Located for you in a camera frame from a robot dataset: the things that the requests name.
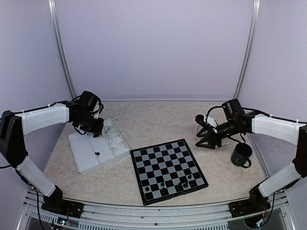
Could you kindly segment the black king piece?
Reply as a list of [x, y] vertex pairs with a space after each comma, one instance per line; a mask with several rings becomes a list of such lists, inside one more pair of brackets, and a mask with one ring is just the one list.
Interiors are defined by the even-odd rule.
[[177, 190], [177, 191], [182, 191], [182, 190], [183, 190], [183, 187], [182, 187], [182, 184], [181, 184], [181, 183], [178, 183], [178, 184], [176, 185], [176, 190]]

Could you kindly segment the white plastic tray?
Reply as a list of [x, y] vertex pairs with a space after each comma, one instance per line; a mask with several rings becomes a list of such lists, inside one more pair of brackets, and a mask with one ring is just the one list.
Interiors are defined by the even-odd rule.
[[[113, 125], [116, 128], [112, 120], [108, 119], [104, 121], [104, 126], [109, 125]], [[130, 148], [128, 147], [128, 151], [115, 156], [111, 152], [107, 142], [103, 137], [103, 134], [99, 135], [98, 137], [94, 137], [92, 133], [87, 133], [85, 135], [73, 133], [69, 135], [69, 142], [78, 172], [81, 175], [92, 173], [102, 167], [108, 166], [118, 160], [121, 160], [130, 154]]]

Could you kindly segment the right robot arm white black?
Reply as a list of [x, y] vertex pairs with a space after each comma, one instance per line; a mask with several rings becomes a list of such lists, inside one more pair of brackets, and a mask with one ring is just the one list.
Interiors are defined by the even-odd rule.
[[249, 198], [231, 202], [229, 208], [232, 217], [240, 217], [271, 208], [269, 196], [282, 189], [293, 186], [307, 175], [307, 124], [299, 120], [289, 120], [275, 117], [263, 111], [246, 109], [238, 99], [232, 99], [221, 106], [227, 122], [216, 125], [208, 114], [197, 115], [195, 121], [202, 129], [196, 134], [200, 141], [197, 147], [208, 149], [220, 148], [222, 140], [236, 134], [261, 134], [284, 140], [297, 147], [296, 156], [292, 162], [254, 186], [249, 192]]

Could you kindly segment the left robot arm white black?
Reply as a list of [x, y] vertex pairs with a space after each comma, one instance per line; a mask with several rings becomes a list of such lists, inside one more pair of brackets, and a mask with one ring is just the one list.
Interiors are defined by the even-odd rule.
[[76, 131], [85, 135], [101, 135], [104, 119], [99, 118], [104, 106], [98, 96], [89, 91], [71, 101], [20, 112], [4, 111], [0, 118], [0, 152], [20, 178], [43, 195], [42, 209], [80, 218], [83, 203], [63, 199], [62, 190], [53, 184], [29, 158], [24, 137], [34, 131], [56, 124], [71, 122]]

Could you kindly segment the black white chessboard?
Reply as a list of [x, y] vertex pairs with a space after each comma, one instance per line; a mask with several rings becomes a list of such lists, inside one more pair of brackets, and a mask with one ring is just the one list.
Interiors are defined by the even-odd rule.
[[[174, 197], [190, 194], [209, 186], [196, 159], [194, 158], [185, 139], [174, 140], [162, 144], [152, 145], [130, 151], [142, 203], [144, 206], [170, 200]], [[200, 178], [195, 178], [194, 173], [199, 173]], [[188, 183], [182, 191], [176, 190], [176, 185]]]

